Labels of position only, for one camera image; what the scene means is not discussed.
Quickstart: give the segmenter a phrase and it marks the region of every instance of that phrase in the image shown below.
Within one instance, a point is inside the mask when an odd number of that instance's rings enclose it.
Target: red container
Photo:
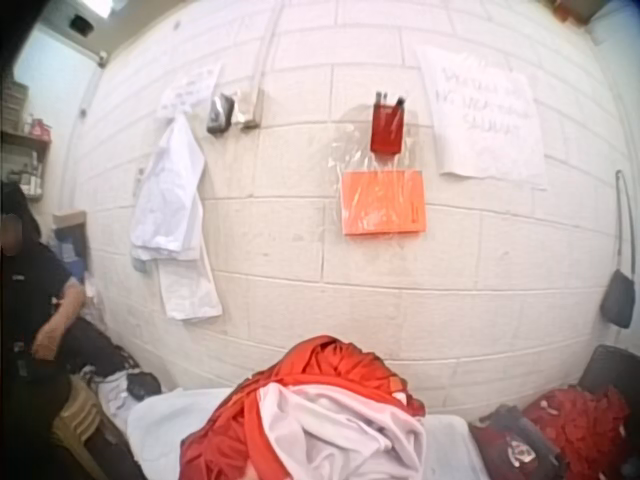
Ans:
[[[382,155],[397,155],[402,151],[404,107],[374,105],[371,128],[371,151]]]

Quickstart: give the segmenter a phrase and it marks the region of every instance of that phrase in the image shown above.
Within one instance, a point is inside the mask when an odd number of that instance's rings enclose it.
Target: chair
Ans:
[[[53,441],[66,448],[95,480],[109,480],[85,447],[96,430],[102,430],[111,442],[126,440],[120,430],[104,414],[100,402],[77,376],[71,377],[69,400],[53,421]]]

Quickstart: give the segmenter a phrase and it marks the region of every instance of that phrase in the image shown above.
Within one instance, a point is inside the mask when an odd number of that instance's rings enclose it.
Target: ceiling light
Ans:
[[[102,18],[108,18],[113,9],[113,0],[81,0],[87,7]]]

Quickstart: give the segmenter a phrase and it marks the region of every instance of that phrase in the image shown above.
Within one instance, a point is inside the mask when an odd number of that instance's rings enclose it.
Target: dark shirt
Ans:
[[[51,318],[52,300],[60,297],[70,278],[64,264],[40,242],[17,255],[2,254],[3,360],[15,342],[31,350],[36,333]]]

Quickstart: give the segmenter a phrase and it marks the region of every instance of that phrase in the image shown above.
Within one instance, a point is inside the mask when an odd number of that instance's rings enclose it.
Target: black strap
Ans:
[[[622,170],[616,171],[616,205],[618,207],[618,268],[622,260],[622,198],[620,195],[620,180],[624,184],[624,193],[627,199],[629,211],[629,235],[631,237],[631,278],[636,276],[636,234],[633,228],[633,213],[631,211],[631,198],[629,197],[629,187],[627,179]]]

